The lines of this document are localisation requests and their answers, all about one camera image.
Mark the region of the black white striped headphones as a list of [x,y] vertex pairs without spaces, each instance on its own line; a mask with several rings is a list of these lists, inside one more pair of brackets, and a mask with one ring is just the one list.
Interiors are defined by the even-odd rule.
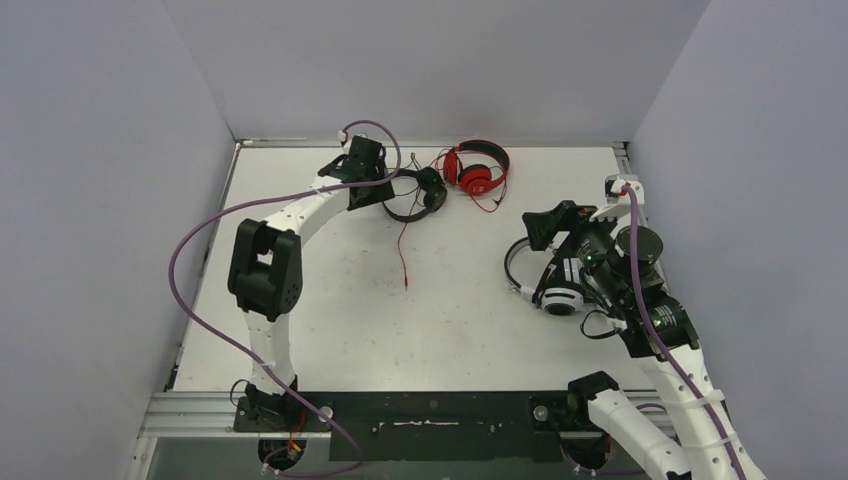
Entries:
[[534,286],[525,285],[512,274],[511,266],[515,257],[529,248],[529,238],[523,237],[513,242],[505,252],[503,268],[510,290],[551,316],[565,317],[581,311],[589,302],[580,273],[581,262],[577,258],[560,257],[551,242],[546,248],[550,259],[538,281]]

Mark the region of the grey white headphones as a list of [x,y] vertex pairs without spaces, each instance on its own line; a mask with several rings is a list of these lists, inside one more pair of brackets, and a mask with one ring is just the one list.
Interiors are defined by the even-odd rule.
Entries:
[[636,258],[641,268],[654,265],[664,251],[661,237],[652,229],[639,225],[635,230]]

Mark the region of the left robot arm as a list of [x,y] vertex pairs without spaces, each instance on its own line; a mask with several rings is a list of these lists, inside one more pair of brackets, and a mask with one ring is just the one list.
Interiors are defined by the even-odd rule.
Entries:
[[238,225],[227,288],[244,314],[248,347],[257,357],[245,389],[247,418],[276,430],[291,429],[302,418],[305,408],[292,396],[297,375],[289,324],[303,293],[303,248],[336,215],[393,198],[385,156],[381,143],[348,137],[305,194]]

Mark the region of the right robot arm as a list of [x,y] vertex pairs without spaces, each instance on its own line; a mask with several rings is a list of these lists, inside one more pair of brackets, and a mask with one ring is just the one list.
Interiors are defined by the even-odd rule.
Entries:
[[607,315],[614,336],[659,396],[675,434],[662,432],[599,371],[569,383],[568,419],[599,428],[652,479],[763,479],[714,386],[696,329],[656,264],[660,236],[641,219],[644,188],[634,175],[606,178],[605,204],[563,200],[525,212],[534,251],[577,263],[578,282]]

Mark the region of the red headphones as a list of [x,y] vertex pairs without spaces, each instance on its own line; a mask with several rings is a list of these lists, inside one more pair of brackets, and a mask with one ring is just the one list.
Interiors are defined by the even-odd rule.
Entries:
[[[494,177],[492,167],[484,164],[465,166],[460,158],[462,153],[489,157],[497,164],[500,175]],[[447,183],[458,187],[469,196],[479,196],[504,184],[510,166],[511,158],[500,145],[484,139],[465,140],[449,149],[444,155],[442,176]]]

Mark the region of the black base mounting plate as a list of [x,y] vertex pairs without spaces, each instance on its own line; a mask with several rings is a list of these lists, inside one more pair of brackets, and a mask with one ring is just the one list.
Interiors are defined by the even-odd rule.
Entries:
[[233,429],[257,433],[261,452],[324,442],[331,461],[490,461],[520,458],[600,466],[613,441],[592,425],[576,395],[566,391],[307,392],[348,433],[344,438],[306,409],[291,429],[246,417],[237,403]]

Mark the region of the aluminium frame rail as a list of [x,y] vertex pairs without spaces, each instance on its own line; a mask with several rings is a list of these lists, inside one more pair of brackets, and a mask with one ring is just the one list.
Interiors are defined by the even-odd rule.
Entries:
[[450,150],[243,146],[197,293],[176,395],[217,392],[261,468],[377,461],[559,463],[601,435],[653,479],[755,479],[694,325],[610,147],[510,147],[429,187]]

